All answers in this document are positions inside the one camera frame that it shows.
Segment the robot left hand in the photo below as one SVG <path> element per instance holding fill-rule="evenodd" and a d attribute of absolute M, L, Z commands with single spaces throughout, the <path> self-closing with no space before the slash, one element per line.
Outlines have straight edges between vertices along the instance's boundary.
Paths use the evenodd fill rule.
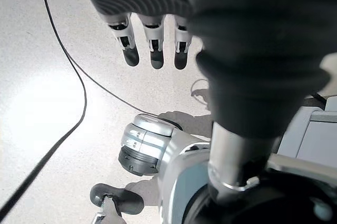
<path fill-rule="evenodd" d="M 244 186 L 305 96 L 330 79 L 322 58 L 336 52 L 336 0 L 91 0 L 110 21 L 123 12 L 185 17 L 199 37 L 214 120 L 210 178 Z"/>

